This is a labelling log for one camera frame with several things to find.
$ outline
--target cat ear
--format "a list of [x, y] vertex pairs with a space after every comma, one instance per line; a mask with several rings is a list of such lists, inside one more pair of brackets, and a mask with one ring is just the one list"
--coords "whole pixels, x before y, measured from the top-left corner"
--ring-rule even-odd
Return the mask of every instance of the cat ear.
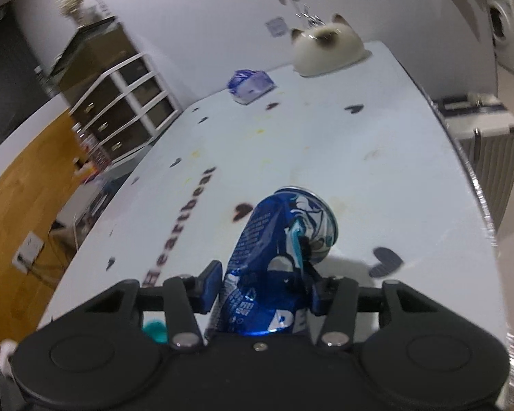
[[303, 32], [300, 29], [292, 29], [292, 43], [295, 43], [301, 34], [303, 34]]
[[333, 23], [342, 23], [342, 24], [346, 24], [347, 26], [350, 26], [350, 25], [347, 23], [347, 21], [346, 21], [343, 17], [341, 17], [338, 13], [333, 14], [333, 17], [332, 17], [331, 21], [332, 21]]

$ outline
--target silver suitcase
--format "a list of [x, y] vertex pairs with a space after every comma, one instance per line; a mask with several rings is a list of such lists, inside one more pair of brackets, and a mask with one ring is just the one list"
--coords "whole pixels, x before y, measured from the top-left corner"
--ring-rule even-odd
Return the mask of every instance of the silver suitcase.
[[495, 96], [468, 94], [436, 103], [466, 153], [499, 230], [514, 185], [514, 116]]

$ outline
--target white ceramic cat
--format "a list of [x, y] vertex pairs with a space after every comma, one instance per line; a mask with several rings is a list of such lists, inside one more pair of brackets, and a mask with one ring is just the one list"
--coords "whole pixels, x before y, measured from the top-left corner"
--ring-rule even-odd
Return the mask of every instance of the white ceramic cat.
[[362, 60], [362, 39], [336, 13], [332, 23], [307, 30], [292, 29], [293, 66], [304, 77], [328, 73]]

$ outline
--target teal object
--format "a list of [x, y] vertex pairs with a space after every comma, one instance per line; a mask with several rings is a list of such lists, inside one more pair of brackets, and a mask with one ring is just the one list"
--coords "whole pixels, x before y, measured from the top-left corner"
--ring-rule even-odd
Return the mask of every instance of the teal object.
[[143, 326], [143, 332], [146, 333], [156, 343], [168, 342], [168, 328], [161, 320], [149, 321]]

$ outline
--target washing machine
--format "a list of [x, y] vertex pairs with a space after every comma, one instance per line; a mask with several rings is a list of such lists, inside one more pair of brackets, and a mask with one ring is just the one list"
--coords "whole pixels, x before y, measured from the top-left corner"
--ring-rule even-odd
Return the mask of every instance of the washing machine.
[[487, 0], [497, 61], [514, 73], [514, 0]]

